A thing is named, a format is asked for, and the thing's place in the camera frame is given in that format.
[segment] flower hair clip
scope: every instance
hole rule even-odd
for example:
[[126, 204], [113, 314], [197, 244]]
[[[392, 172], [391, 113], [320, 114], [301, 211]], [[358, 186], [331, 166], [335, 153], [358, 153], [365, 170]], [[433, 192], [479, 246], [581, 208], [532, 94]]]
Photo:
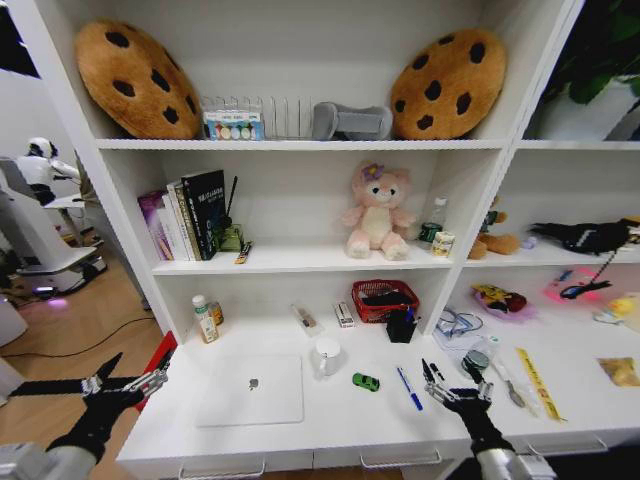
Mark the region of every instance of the flower hair clip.
[[377, 163], [372, 163], [362, 169], [362, 175], [364, 175], [364, 179], [368, 182], [378, 180], [383, 173], [384, 165], [378, 165]]

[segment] yellow ruler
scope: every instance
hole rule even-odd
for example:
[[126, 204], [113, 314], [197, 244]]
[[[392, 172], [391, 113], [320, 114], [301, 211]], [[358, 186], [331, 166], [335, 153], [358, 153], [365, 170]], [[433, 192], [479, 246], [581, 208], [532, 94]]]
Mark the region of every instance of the yellow ruler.
[[538, 374], [536, 367], [533, 365], [531, 358], [529, 358], [529, 354], [527, 353], [527, 351], [524, 348], [516, 348], [516, 351], [520, 356], [520, 360], [522, 360], [524, 369], [527, 371], [527, 375], [529, 375], [529, 379], [531, 380], [531, 383], [533, 383], [533, 386], [536, 389], [536, 393], [538, 394], [538, 398], [540, 398], [542, 405], [544, 405], [544, 409], [547, 411], [547, 415], [549, 415], [549, 418], [557, 421], [566, 421], [558, 413], [558, 409], [551, 399], [549, 390], [547, 390], [547, 387], [542, 381], [542, 378], [540, 378], [540, 375]]

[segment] cookie pillow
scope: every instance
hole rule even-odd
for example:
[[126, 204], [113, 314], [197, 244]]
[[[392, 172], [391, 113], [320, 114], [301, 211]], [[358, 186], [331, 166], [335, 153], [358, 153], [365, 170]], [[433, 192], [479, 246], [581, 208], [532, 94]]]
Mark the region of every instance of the cookie pillow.
[[504, 46], [487, 30], [460, 30], [428, 46], [391, 90], [395, 134], [407, 140], [464, 135], [489, 113], [506, 61]]
[[184, 71], [150, 35], [126, 23], [98, 20], [75, 39], [91, 97], [137, 138], [191, 139], [200, 102]]

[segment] red basket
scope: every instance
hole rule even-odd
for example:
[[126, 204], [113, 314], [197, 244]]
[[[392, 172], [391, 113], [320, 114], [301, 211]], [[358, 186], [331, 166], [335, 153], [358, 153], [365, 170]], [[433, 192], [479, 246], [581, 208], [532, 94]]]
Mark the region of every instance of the red basket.
[[398, 280], [367, 280], [364, 282], [355, 282], [353, 289], [351, 290], [351, 298], [356, 305], [358, 315], [365, 323], [386, 323], [391, 312], [394, 310], [407, 310], [407, 305], [384, 305], [381, 307], [372, 307], [365, 305], [360, 298], [360, 293], [364, 293], [367, 297], [382, 295], [392, 290], [398, 290], [409, 298], [412, 302], [409, 306], [413, 308], [414, 312], [418, 311], [420, 306], [420, 300], [416, 297], [416, 294], [409, 288], [409, 286]]

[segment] book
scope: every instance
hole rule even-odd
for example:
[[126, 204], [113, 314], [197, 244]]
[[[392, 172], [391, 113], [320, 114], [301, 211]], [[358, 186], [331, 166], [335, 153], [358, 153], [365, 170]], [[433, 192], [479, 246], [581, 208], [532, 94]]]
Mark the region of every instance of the book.
[[193, 229], [193, 224], [191, 223], [191, 215], [189, 214], [189, 207], [187, 206], [187, 201], [185, 199], [184, 186], [182, 185], [182, 182], [174, 182], [173, 190], [178, 201], [178, 206], [180, 207], [180, 217], [184, 220], [185, 229], [187, 231], [187, 238], [189, 239], [189, 246], [191, 248], [190, 252], [193, 252], [194, 260], [202, 260], [196, 233]]
[[187, 230], [187, 225], [182, 215], [180, 204], [178, 203], [178, 197], [176, 196], [177, 187], [182, 188], [182, 182], [180, 180], [178, 180], [177, 182], [171, 182], [169, 185], [167, 185], [167, 195], [169, 195], [169, 201], [171, 202], [173, 213], [175, 215], [176, 220], [178, 221], [178, 229], [180, 232], [180, 236], [182, 237], [182, 242], [187, 251], [188, 259], [195, 260], [196, 256], [193, 252], [193, 246], [191, 245], [191, 240], [189, 239], [189, 232]]
[[158, 209], [164, 207], [162, 195], [164, 195], [164, 191], [162, 190], [147, 193], [138, 198], [138, 204], [140, 205], [142, 216], [151, 234], [153, 246], [156, 252], [158, 252], [158, 257], [160, 260], [173, 260], [169, 242], [162, 229], [160, 217], [158, 216]]
[[182, 235], [180, 234], [180, 229], [178, 227], [178, 220], [173, 212], [173, 207], [171, 206], [171, 200], [169, 200], [168, 193], [165, 193], [162, 196], [162, 203], [164, 203], [164, 208], [158, 209], [158, 214], [160, 215], [162, 229], [169, 237], [169, 246], [171, 247], [173, 258], [174, 260], [189, 260], [189, 255], [187, 255], [187, 249], [184, 245], [184, 241], [182, 240]]
[[182, 177], [184, 196], [202, 260], [218, 250], [225, 216], [224, 172], [194, 173]]

